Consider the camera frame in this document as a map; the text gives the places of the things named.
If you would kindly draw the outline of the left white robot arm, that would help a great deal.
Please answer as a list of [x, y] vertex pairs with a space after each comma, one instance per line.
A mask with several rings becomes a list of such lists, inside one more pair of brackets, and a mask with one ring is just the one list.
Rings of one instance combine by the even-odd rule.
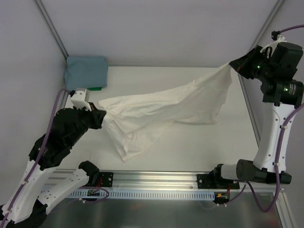
[[52, 209], [69, 193], [81, 187], [99, 184], [99, 169], [83, 161], [72, 175], [41, 195], [50, 175], [67, 157], [74, 145], [89, 130], [99, 130], [106, 111], [89, 107], [63, 108], [53, 111], [46, 133], [36, 140], [22, 179], [9, 199], [0, 207], [0, 226], [6, 228], [38, 228]]

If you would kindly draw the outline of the white t-shirt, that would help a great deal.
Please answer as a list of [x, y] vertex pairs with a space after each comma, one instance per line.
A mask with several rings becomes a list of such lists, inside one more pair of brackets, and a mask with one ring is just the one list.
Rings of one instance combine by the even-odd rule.
[[224, 64], [176, 88], [100, 100], [103, 127], [126, 162], [148, 150], [174, 122], [215, 124], [231, 83], [230, 66]]

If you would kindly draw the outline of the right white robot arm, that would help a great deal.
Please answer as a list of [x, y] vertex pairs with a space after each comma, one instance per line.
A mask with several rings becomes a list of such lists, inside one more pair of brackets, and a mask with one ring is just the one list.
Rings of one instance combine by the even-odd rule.
[[293, 79], [303, 56], [301, 46], [275, 41], [256, 46], [246, 55], [229, 63], [239, 75], [261, 82], [264, 121], [254, 160], [240, 159], [235, 165], [219, 164], [212, 183], [221, 189], [233, 181], [263, 184], [290, 184], [286, 172], [286, 149], [294, 114], [302, 103], [304, 85]]

